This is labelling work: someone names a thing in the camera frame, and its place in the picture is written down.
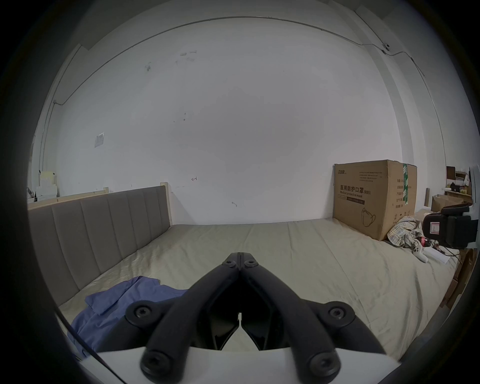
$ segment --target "cardboard box on shelf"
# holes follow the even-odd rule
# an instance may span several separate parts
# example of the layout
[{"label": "cardboard box on shelf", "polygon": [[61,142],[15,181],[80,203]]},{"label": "cardboard box on shelf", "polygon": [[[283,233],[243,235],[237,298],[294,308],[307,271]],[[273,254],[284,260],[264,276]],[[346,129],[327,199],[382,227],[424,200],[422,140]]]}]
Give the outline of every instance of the cardboard box on shelf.
[{"label": "cardboard box on shelf", "polygon": [[462,204],[463,199],[447,195],[436,195],[432,197],[432,212],[440,212],[442,208],[451,205]]},{"label": "cardboard box on shelf", "polygon": [[417,167],[392,160],[335,164],[333,217],[376,240],[404,216],[417,199]]}]

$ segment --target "bolt head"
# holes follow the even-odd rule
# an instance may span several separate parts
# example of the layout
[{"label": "bolt head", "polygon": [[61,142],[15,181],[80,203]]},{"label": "bolt head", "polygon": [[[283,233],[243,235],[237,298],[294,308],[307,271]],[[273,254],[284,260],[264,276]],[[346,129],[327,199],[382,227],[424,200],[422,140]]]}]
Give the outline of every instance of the bolt head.
[{"label": "bolt head", "polygon": [[258,265],[257,261],[256,260],[246,260],[243,265],[245,265],[247,268],[251,268],[251,267],[256,267]]},{"label": "bolt head", "polygon": [[134,313],[136,317],[146,317],[152,313],[152,310],[148,307],[142,306],[135,309]]},{"label": "bolt head", "polygon": [[342,308],[332,308],[329,312],[330,316],[340,320],[345,317],[345,311]]},{"label": "bolt head", "polygon": [[170,358],[162,352],[148,351],[142,358],[142,365],[155,376],[164,376],[171,370]]},{"label": "bolt head", "polygon": [[309,368],[314,376],[331,376],[340,370],[340,359],[336,352],[318,353],[310,359]]}]

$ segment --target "mattress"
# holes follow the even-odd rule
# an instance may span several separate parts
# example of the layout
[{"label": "mattress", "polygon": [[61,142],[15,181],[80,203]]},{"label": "mattress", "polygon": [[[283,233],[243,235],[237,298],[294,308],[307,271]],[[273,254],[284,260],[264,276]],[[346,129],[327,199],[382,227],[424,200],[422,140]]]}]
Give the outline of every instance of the mattress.
[{"label": "mattress", "polygon": [[[427,325],[457,260],[420,262],[411,251],[365,236],[336,219],[269,224],[174,225],[60,306],[71,322],[85,297],[134,276],[191,287],[232,252],[249,252],[298,296],[344,301],[399,359]],[[225,350],[255,350],[240,328]]]}]

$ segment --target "gray headboard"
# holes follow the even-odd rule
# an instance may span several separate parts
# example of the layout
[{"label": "gray headboard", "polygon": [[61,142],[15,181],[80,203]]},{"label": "gray headboard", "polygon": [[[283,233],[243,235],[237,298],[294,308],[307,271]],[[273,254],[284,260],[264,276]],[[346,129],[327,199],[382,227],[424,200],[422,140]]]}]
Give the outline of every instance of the gray headboard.
[{"label": "gray headboard", "polygon": [[170,227],[166,185],[28,211],[40,270],[60,305]]}]

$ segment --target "shelf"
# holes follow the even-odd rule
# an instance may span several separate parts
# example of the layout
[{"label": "shelf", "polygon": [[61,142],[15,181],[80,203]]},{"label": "shelf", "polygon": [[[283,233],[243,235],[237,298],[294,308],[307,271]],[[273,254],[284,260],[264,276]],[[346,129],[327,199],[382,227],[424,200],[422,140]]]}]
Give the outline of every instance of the shelf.
[{"label": "shelf", "polygon": [[460,193],[460,192],[455,192],[455,191],[445,191],[445,193],[453,193],[455,195],[472,197],[472,195],[467,195],[466,193]]}]

